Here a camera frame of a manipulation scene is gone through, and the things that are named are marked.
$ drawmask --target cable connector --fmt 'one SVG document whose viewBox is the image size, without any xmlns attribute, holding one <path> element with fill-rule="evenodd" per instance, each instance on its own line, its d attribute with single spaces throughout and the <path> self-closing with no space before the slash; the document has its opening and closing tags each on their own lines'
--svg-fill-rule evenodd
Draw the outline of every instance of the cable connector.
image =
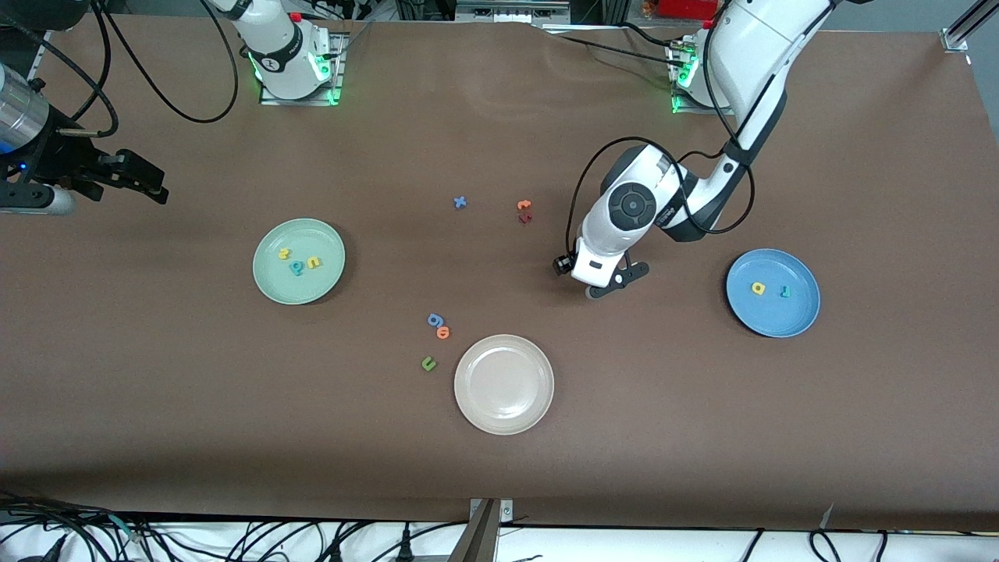
<svg viewBox="0 0 999 562">
<path fill-rule="evenodd" d="M 407 523 L 403 529 L 403 540 L 399 543 L 399 554 L 396 556 L 396 562 L 413 562 L 415 558 L 413 548 L 410 546 L 410 524 Z"/>
</svg>

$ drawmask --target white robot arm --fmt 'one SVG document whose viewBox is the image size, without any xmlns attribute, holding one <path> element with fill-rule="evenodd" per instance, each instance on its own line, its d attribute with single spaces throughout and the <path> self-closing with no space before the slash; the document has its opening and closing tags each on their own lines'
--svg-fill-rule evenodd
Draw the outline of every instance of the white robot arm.
<svg viewBox="0 0 999 562">
<path fill-rule="evenodd" d="M 685 89 L 695 101 L 712 107 L 704 83 L 704 74 L 710 73 L 720 94 L 716 101 L 729 105 L 735 115 L 737 142 L 725 145 L 707 178 L 698 178 L 656 147 L 626 150 L 579 227 L 574 255 L 556 260 L 556 271 L 571 271 L 575 279 L 594 288 L 610 286 L 609 291 L 626 284 L 617 263 L 652 225 L 678 242 L 703 238 L 780 118 L 792 63 L 842 1 L 725 2 L 714 27 L 693 38 L 698 58 L 708 64 Z"/>
<path fill-rule="evenodd" d="M 232 20 L 257 75 L 275 96 L 297 100 L 330 80 L 329 30 L 292 21 L 281 0 L 209 0 Z"/>
</svg>

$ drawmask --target gray floor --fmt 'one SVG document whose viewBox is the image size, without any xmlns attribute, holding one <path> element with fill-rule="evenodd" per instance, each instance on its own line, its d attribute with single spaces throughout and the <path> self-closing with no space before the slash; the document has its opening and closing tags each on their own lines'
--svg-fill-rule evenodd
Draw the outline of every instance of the gray floor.
<svg viewBox="0 0 999 562">
<path fill-rule="evenodd" d="M 843 2 L 829 17 L 825 28 L 936 32 L 949 26 L 972 3 L 973 0 L 874 0 L 861 5 Z M 205 13 L 198 0 L 126 0 L 123 5 L 128 7 L 127 11 L 137 14 Z M 978 90 L 989 113 L 992 130 L 999 138 L 999 17 L 986 23 L 968 44 Z"/>
</svg>

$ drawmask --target metal rod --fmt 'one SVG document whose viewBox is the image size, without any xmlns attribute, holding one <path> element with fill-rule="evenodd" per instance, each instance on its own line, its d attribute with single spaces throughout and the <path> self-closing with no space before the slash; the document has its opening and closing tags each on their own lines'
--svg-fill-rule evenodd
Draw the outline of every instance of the metal rod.
<svg viewBox="0 0 999 562">
<path fill-rule="evenodd" d="M 997 11 L 999 11 L 999 0 L 977 0 L 947 28 L 945 34 L 947 43 L 951 46 L 960 45 Z"/>
</svg>

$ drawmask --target white plate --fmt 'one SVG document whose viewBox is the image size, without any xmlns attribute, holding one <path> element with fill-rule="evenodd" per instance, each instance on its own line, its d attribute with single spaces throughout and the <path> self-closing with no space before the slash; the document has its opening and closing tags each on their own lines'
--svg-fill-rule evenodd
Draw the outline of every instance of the white plate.
<svg viewBox="0 0 999 562">
<path fill-rule="evenodd" d="M 494 435 L 534 426 L 554 395 L 551 363 L 536 345 L 499 334 L 465 352 L 455 371 L 455 398 L 472 425 Z"/>
</svg>

